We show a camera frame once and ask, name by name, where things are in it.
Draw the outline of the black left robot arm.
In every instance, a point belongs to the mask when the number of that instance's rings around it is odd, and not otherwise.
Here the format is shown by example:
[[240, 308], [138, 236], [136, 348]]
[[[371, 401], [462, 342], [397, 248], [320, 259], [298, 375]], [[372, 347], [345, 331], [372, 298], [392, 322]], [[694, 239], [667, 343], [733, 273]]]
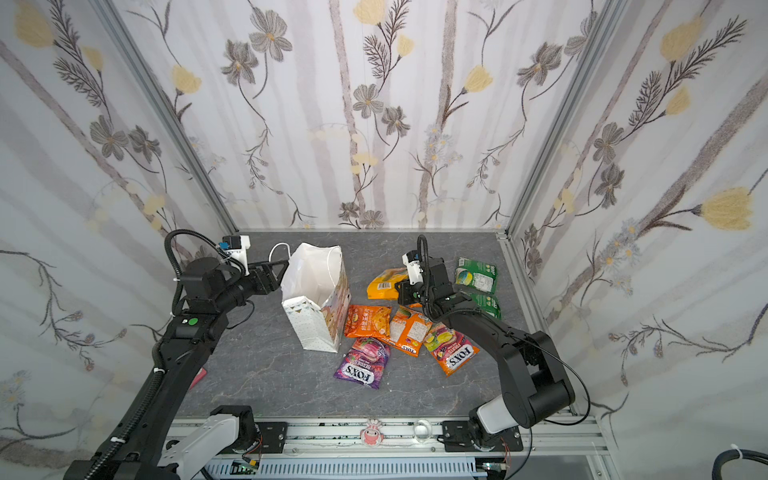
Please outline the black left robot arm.
[[88, 460], [73, 462], [67, 479], [192, 479], [227, 449], [259, 443], [251, 408], [216, 409], [172, 447], [166, 439], [200, 370], [229, 326], [229, 313], [256, 295], [279, 289], [287, 260], [250, 262], [247, 236], [176, 229], [164, 249], [175, 273], [171, 320], [151, 350], [152, 370], [110, 436]]

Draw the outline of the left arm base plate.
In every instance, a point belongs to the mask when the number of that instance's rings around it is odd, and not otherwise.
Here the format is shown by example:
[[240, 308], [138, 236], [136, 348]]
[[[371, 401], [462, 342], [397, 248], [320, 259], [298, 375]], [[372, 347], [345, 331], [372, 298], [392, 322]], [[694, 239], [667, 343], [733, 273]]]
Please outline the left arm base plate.
[[238, 436], [222, 455], [280, 454], [287, 438], [287, 422], [240, 422]]

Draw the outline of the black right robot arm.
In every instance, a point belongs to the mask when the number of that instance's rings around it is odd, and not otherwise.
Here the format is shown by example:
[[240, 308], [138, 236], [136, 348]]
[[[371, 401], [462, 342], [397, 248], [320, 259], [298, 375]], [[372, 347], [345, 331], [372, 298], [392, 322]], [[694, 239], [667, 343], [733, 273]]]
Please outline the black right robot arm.
[[444, 261], [429, 254], [425, 235], [403, 255], [403, 264], [408, 278], [396, 284], [398, 303], [420, 304], [430, 321], [462, 334], [496, 362], [500, 394], [468, 417], [476, 448], [490, 447], [516, 427], [529, 430], [576, 401], [570, 379], [575, 371], [560, 358], [551, 337], [502, 324], [455, 290]]

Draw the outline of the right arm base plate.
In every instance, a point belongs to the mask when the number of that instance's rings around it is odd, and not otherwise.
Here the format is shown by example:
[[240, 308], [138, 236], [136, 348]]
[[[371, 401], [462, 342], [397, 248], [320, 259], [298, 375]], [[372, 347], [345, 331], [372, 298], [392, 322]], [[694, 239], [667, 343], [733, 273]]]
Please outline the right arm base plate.
[[473, 420], [447, 420], [441, 424], [437, 441], [446, 452], [522, 452], [523, 441], [518, 427], [489, 434]]

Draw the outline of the white cartoon paper bag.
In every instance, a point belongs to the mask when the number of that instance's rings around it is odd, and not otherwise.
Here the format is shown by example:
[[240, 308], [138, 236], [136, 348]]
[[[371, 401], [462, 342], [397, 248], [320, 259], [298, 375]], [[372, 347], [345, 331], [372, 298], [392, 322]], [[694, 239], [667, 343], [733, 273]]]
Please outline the white cartoon paper bag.
[[282, 308], [305, 350], [336, 353], [351, 303], [339, 246], [300, 244], [281, 281]]

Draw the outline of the purple Fox's candy bag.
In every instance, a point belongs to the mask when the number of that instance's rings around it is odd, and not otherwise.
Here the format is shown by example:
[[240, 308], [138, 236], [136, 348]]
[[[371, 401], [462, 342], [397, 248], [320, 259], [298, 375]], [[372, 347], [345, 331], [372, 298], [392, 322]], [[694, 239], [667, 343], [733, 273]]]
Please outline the purple Fox's candy bag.
[[390, 355], [390, 346], [382, 341], [357, 338], [334, 372], [334, 377], [378, 390]]

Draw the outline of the yellow mango candy bag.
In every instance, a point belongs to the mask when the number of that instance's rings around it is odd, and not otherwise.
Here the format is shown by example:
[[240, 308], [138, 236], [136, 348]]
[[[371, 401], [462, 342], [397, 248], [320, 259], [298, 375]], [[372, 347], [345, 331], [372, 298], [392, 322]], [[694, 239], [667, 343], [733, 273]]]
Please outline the yellow mango candy bag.
[[408, 279], [405, 267], [384, 270], [375, 277], [366, 289], [369, 300], [397, 300], [398, 292], [395, 285]]

